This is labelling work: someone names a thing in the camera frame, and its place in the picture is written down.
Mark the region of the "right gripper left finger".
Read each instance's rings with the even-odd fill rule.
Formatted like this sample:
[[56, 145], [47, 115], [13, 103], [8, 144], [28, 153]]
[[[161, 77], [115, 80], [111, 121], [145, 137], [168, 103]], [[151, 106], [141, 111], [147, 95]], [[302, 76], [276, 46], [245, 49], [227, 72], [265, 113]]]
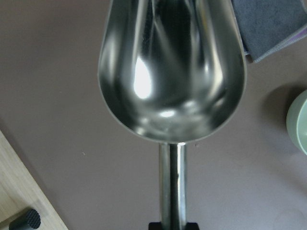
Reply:
[[161, 222], [150, 222], [148, 224], [148, 230], [163, 230]]

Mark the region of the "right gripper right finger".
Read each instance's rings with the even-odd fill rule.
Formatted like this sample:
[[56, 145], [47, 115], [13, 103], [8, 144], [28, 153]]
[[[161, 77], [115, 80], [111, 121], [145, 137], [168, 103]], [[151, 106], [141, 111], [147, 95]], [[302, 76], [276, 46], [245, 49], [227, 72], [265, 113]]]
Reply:
[[185, 226], [185, 230], [199, 230], [199, 226], [196, 222], [188, 222]]

